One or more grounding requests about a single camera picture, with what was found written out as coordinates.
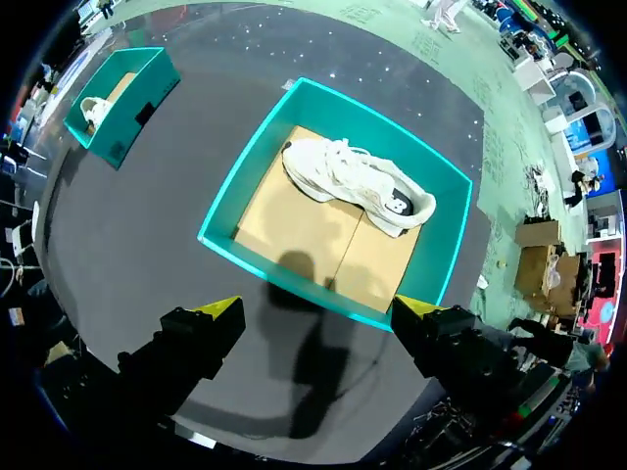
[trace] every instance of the cable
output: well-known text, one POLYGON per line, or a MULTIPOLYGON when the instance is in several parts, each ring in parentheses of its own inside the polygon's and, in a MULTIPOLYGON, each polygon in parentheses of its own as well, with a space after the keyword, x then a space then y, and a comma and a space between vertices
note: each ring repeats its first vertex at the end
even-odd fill
POLYGON ((13 263, 6 258, 0 258, 0 264, 2 262, 6 262, 7 264, 9 264, 9 266, 11 266, 11 280, 9 281, 9 285, 4 289, 4 291, 2 291, 2 294, 0 294, 0 298, 3 298, 7 294, 7 292, 9 292, 9 290, 13 287, 13 282, 16 280, 16 267, 13 265, 13 263))

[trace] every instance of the chair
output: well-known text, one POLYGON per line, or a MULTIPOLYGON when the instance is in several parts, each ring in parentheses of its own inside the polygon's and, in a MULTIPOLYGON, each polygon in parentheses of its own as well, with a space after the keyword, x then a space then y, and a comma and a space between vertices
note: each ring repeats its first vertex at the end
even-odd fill
POLYGON ((11 231, 11 242, 13 244, 13 254, 16 259, 21 259, 26 250, 32 247, 32 220, 18 225, 11 231))

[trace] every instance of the shoelace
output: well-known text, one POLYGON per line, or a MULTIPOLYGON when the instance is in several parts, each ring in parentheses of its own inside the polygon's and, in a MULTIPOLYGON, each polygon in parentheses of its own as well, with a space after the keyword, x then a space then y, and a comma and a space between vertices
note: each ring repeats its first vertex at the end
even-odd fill
POLYGON ((328 141, 325 151, 327 174, 335 184, 351 190, 371 190, 379 203, 392 196, 394 180, 382 171, 370 166, 368 150, 350 147, 348 139, 328 141))

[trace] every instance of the brown cardboard box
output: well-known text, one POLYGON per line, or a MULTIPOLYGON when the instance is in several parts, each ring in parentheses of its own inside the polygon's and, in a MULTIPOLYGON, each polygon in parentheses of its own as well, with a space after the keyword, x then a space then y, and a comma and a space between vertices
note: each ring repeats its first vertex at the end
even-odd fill
POLYGON ((514 240, 521 248, 559 245, 561 243, 559 222, 550 220, 518 225, 514 240))
MULTIPOLYGON (((306 137, 321 138, 295 127, 288 140, 306 137)), ((361 208, 338 200, 314 201, 292 183, 279 152, 234 239, 318 285, 387 311, 419 231, 417 227, 394 239, 376 228, 361 208)))
POLYGON ((562 256, 557 262, 559 285, 549 292, 549 302, 555 306, 555 314, 571 316, 575 314, 573 295, 577 285, 579 257, 562 256))
POLYGON ((137 75, 137 73, 133 73, 132 71, 128 71, 118 82, 116 87, 113 89, 109 96, 107 97, 107 101, 110 103, 115 103, 120 97, 121 93, 126 89, 128 83, 137 75))
POLYGON ((516 272, 514 287, 525 297, 549 295, 548 270, 549 258, 555 253, 553 245, 546 247, 527 247, 520 252, 520 262, 516 272))

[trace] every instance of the white sneaker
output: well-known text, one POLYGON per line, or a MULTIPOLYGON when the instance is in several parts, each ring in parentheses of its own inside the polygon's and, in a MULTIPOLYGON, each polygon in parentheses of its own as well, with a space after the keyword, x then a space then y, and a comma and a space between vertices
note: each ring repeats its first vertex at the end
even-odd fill
POLYGON ((427 27, 430 27, 431 29, 437 29, 438 26, 435 24, 435 22, 432 22, 430 20, 420 20, 420 22, 422 24, 424 24, 427 27))
POLYGON ((102 121, 105 120, 112 104, 102 98, 83 98, 80 102, 80 109, 87 122, 93 124, 94 129, 98 129, 102 121))
POLYGON ((389 160, 349 147, 347 139, 299 139, 287 142, 282 155, 287 174, 310 198, 359 205, 391 237, 423 224, 435 211, 433 195, 389 160))

